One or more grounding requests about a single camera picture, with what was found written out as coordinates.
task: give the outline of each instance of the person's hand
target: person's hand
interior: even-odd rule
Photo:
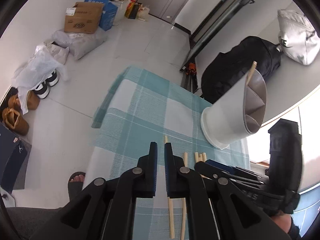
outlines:
[[[291,216],[279,211],[275,216],[270,217],[284,232],[288,233],[291,228]]]

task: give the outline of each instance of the white tote bag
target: white tote bag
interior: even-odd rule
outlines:
[[[320,39],[307,17],[290,10],[278,10],[279,42],[293,60],[310,65],[320,49]]]

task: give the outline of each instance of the black bag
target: black bag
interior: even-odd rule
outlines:
[[[277,46],[259,37],[249,36],[227,53],[219,53],[201,78],[205,100],[215,103],[257,62],[257,70],[266,81],[280,66]]]

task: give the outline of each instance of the black baseboard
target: black baseboard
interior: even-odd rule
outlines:
[[[191,35],[191,31],[188,30],[187,28],[181,26],[180,24],[175,23],[175,24],[174,24],[174,27],[177,27],[178,29],[180,29],[180,30],[184,31],[185,33]]]

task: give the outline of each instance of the checkered tablecloth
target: checkered tablecloth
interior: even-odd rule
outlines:
[[[205,139],[200,125],[202,111],[211,104],[149,71],[128,67],[111,86],[92,127],[99,128],[84,187],[95,178],[113,179],[137,165],[147,155],[150,142],[158,144],[156,197],[137,199],[133,239],[170,239],[164,171],[164,135],[173,154],[188,153],[193,167],[194,152],[208,159],[249,169],[249,156],[240,141],[220,150]],[[180,239],[182,201],[174,205],[175,238]],[[185,239],[188,239],[188,225]]]

